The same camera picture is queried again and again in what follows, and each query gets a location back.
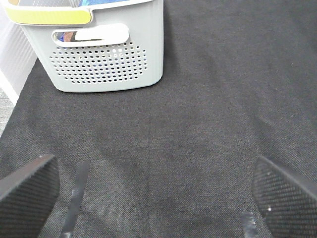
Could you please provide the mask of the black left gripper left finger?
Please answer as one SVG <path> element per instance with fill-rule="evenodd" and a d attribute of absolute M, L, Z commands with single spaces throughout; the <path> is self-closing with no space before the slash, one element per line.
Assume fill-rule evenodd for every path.
<path fill-rule="evenodd" d="M 60 190 L 58 162 L 43 155 L 0 181 L 0 236 L 36 238 Z"/>

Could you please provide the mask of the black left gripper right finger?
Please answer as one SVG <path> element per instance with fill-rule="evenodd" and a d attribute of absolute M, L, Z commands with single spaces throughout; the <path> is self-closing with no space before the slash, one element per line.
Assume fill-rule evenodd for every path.
<path fill-rule="evenodd" d="M 275 238 L 317 236 L 317 184 L 279 161 L 260 157 L 252 193 Z"/>

